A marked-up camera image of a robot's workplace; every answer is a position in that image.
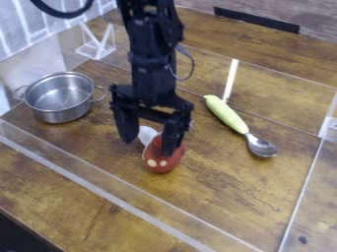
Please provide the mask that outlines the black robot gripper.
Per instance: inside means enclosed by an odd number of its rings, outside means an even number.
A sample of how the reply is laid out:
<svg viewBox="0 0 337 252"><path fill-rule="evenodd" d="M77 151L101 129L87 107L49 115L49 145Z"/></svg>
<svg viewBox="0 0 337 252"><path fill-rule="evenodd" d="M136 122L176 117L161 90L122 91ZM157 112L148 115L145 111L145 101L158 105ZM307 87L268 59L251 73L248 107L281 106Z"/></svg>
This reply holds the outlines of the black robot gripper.
<svg viewBox="0 0 337 252"><path fill-rule="evenodd" d="M138 136L140 119L164 124L162 155L173 156L192 128L194 105L177 95L177 53L164 57L129 55L131 83L113 84L111 110L126 143Z"/></svg>

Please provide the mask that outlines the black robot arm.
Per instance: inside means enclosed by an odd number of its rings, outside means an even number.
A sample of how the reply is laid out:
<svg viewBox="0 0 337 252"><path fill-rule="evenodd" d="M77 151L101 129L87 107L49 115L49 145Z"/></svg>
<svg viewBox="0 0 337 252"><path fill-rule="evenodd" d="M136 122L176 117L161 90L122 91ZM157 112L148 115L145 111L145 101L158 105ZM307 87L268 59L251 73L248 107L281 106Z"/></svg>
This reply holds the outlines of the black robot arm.
<svg viewBox="0 0 337 252"><path fill-rule="evenodd" d="M111 110L121 137L131 142L142 118L164 125L162 155L173 156L190 130L194 105L177 95L177 54L185 49L174 0L118 0L130 51L131 83L111 85Z"/></svg>

